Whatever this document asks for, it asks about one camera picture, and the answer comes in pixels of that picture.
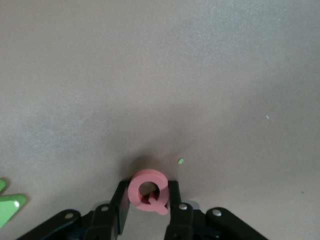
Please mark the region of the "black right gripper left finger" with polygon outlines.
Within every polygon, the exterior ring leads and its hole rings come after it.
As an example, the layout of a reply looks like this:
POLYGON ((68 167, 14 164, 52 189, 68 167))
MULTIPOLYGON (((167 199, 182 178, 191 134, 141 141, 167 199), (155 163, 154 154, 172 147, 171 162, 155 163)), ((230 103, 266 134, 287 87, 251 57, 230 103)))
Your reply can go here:
POLYGON ((123 233, 130 202, 128 180, 119 182, 109 203, 85 215, 63 210, 19 237, 20 240, 116 240, 123 233))

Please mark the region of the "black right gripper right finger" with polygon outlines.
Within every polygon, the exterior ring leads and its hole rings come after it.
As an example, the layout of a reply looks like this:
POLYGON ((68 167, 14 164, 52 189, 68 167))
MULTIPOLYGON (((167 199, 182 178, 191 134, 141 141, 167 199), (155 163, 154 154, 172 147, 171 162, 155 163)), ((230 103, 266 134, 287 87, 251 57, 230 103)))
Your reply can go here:
POLYGON ((170 222, 166 240, 265 240, 266 237, 223 207, 202 212, 182 201, 179 182, 168 182, 170 222))

